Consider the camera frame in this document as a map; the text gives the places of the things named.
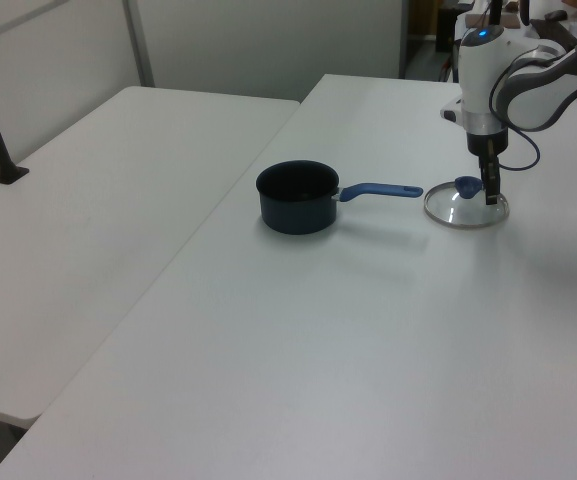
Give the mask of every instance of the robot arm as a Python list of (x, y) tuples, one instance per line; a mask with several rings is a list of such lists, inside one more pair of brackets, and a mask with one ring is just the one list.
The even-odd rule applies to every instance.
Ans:
[(514, 62), (494, 102), (504, 122), (520, 130), (551, 127), (577, 98), (577, 47), (556, 61)]
[(565, 54), (554, 42), (513, 37), (490, 25), (464, 38), (459, 65), (462, 95), (441, 115), (466, 130), (468, 150), (479, 158), (486, 204), (496, 204), (497, 156), (508, 146), (508, 127), (543, 130), (559, 119), (577, 98), (577, 48)]

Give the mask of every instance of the saucepan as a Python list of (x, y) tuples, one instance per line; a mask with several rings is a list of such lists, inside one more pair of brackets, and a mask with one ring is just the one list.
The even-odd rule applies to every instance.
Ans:
[(310, 160), (278, 163), (257, 177), (261, 217), (273, 230), (290, 235), (318, 232), (332, 225), (337, 202), (364, 195), (420, 197), (420, 187), (360, 183), (339, 188), (339, 175), (328, 165)]

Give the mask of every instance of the pot handle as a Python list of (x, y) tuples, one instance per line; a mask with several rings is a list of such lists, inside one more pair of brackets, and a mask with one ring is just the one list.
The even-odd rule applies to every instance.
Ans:
[(359, 195), (390, 195), (391, 197), (417, 198), (424, 193), (421, 187), (406, 185), (385, 185), (383, 183), (359, 183), (346, 187), (339, 192), (339, 201), (348, 202)]

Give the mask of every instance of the table surface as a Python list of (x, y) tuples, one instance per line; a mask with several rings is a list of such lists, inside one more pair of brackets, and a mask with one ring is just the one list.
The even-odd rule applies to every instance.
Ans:
[(43, 413), (297, 106), (128, 88), (0, 185), (0, 420)]
[[(362, 196), (260, 220), (289, 159), (342, 185), (477, 174), (458, 86), (326, 76), (0, 466), (0, 480), (577, 478), (577, 103), (504, 173), (502, 224)], [(534, 152), (514, 134), (507, 164)]]

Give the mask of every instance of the cable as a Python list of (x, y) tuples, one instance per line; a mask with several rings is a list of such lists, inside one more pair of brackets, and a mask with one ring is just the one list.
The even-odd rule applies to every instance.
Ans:
[[(539, 147), (537, 146), (537, 144), (533, 141), (532, 138), (530, 138), (528, 135), (526, 135), (524, 132), (522, 132), (519, 127), (517, 127), (516, 125), (513, 125), (512, 122), (510, 121), (506, 121), (504, 119), (501, 118), (501, 116), (495, 111), (492, 101), (493, 101), (493, 97), (495, 96), (495, 91), (497, 90), (497, 87), (499, 86), (499, 84), (501, 83), (501, 80), (506, 76), (506, 74), (510, 71), (510, 69), (512, 68), (513, 64), (521, 57), (523, 57), (524, 55), (526, 55), (527, 53), (530, 53), (534, 50), (537, 50), (536, 48), (533, 50), (528, 50), (527, 52), (524, 52), (520, 55), (518, 55), (517, 57), (515, 57), (515, 59), (510, 62), (510, 65), (508, 65), (508, 67), (502, 72), (501, 75), (499, 75), (499, 78), (497, 78), (497, 81), (495, 82), (495, 84), (492, 87), (492, 90), (490, 90), (490, 96), (488, 97), (488, 108), (490, 110), (490, 112), (494, 115), (494, 117), (499, 120), (502, 125), (507, 125), (508, 128), (510, 128), (513, 132), (515, 132), (517, 135), (519, 135), (521, 138), (523, 138), (524, 140), (526, 140), (528, 143), (530, 143), (530, 145), (532, 145), (532, 147), (535, 149), (535, 153), (537, 154), (537, 158), (535, 159), (534, 162), (532, 162), (530, 165), (526, 165), (525, 167), (507, 167), (506, 165), (502, 165), (501, 163), (499, 164), (499, 168), (503, 169), (503, 170), (508, 170), (510, 172), (523, 172), (526, 170), (530, 170), (531, 168), (533, 168), (535, 165), (537, 165), (539, 163), (539, 160), (541, 160), (541, 151), (539, 150)], [(539, 61), (540, 65), (543, 66), (544, 63), (553, 63), (554, 61), (558, 60), (560, 57), (556, 57), (553, 59), (549, 59), (547, 62), (543, 62), (543, 61)], [(535, 62), (529, 62), (528, 64), (526, 64), (525, 66), (528, 66), (530, 64), (536, 64), (537, 61)]]
[(464, 33), (463, 38), (466, 38), (468, 36), (468, 34), (475, 30), (477, 28), (477, 24), (479, 24), (479, 28), (484, 28), (485, 27), (485, 23), (486, 23), (486, 15), (488, 14), (488, 12), (490, 11), (490, 6), (492, 4), (492, 0), (490, 0), (488, 2), (488, 5), (486, 6), (486, 8), (484, 9), (484, 13), (481, 14), (481, 16), (477, 19), (477, 21), (475, 22), (475, 26), (474, 27), (470, 27), (469, 29), (466, 30), (466, 33)]

